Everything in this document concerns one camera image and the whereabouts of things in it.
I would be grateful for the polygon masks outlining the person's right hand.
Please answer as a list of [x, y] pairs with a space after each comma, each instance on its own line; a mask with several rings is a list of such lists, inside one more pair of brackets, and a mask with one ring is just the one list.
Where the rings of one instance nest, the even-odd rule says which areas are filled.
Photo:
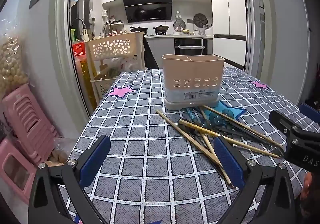
[[304, 223], [319, 224], [319, 174], [307, 172], [300, 193], [300, 212]]

